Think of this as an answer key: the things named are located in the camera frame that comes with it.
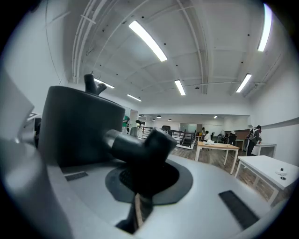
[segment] room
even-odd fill
[[[260,235],[298,190],[283,23],[251,0],[35,1],[1,54],[8,197],[49,238]]]

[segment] wooden floor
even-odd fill
[[[177,156],[180,156],[180,157],[183,157],[186,159],[195,160],[196,149],[197,149],[197,145],[195,144],[193,150],[175,148],[171,152],[171,154],[177,155]],[[225,159],[225,154],[226,154],[225,150],[217,150],[217,149],[208,150],[205,148],[200,151],[199,162],[212,164],[212,165],[219,167],[220,169],[226,171],[227,173],[229,173],[231,171],[231,168],[232,168],[232,165],[234,162],[235,152],[234,151],[228,152],[228,158],[227,158],[226,165],[223,165],[224,159]],[[239,150],[238,156],[245,156],[245,155],[246,155],[245,152],[241,152]],[[239,165],[239,162],[237,162],[235,165],[233,175],[235,175],[238,165]],[[249,169],[244,169],[240,173],[240,180],[249,186],[253,185],[255,178],[256,178],[256,175],[253,174]],[[269,198],[271,197],[271,195],[273,193],[273,189],[267,183],[264,183],[262,180],[259,180],[259,182],[256,186],[256,190],[258,191],[258,193],[260,193],[265,198],[266,201],[269,200]],[[278,196],[276,197],[273,205],[284,200],[285,198],[288,198],[291,194],[291,191],[292,190],[290,187],[290,188],[286,188],[283,192],[279,193]]]

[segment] black railing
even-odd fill
[[[148,135],[150,134],[150,131],[152,130],[152,127],[142,127],[143,137],[146,139]],[[172,136],[177,141],[177,144],[182,146],[190,147],[195,141],[195,133],[189,133],[189,132],[183,132],[179,130],[170,130],[168,131],[168,134]]]

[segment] linear led light fixture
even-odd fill
[[[131,28],[137,35],[140,36],[142,40],[144,40],[144,42],[152,49],[161,62],[167,60],[166,55],[162,52],[155,40],[137,21],[132,22],[129,25],[129,28]]]
[[[251,77],[251,74],[246,74],[243,82],[241,83],[241,85],[239,86],[239,88],[236,91],[237,93],[240,93],[241,90],[243,90],[244,86],[247,84],[247,82],[249,81],[250,77]]]
[[[112,85],[109,85],[109,84],[107,84],[107,83],[105,83],[105,82],[102,82],[102,81],[100,81],[100,80],[98,80],[98,79],[94,79],[94,81],[96,81],[96,82],[98,82],[98,83],[103,83],[103,84],[105,84],[107,87],[110,87],[111,89],[114,89],[114,86],[112,86]]]
[[[133,99],[135,99],[135,100],[142,101],[142,100],[140,100],[140,99],[138,99],[138,98],[136,98],[136,97],[134,97],[134,96],[131,96],[131,95],[129,95],[129,94],[127,94],[127,96],[129,96],[129,97],[131,97],[131,98],[133,98]]]
[[[264,4],[263,6],[265,9],[265,18],[263,21],[263,34],[262,34],[260,44],[258,46],[258,51],[263,51],[265,49],[265,46],[266,46],[268,38],[269,38],[271,22],[272,22],[271,9],[266,4]]]
[[[175,80],[174,83],[177,85],[179,92],[181,93],[181,95],[186,95],[185,91],[183,89],[182,83],[180,80]]]

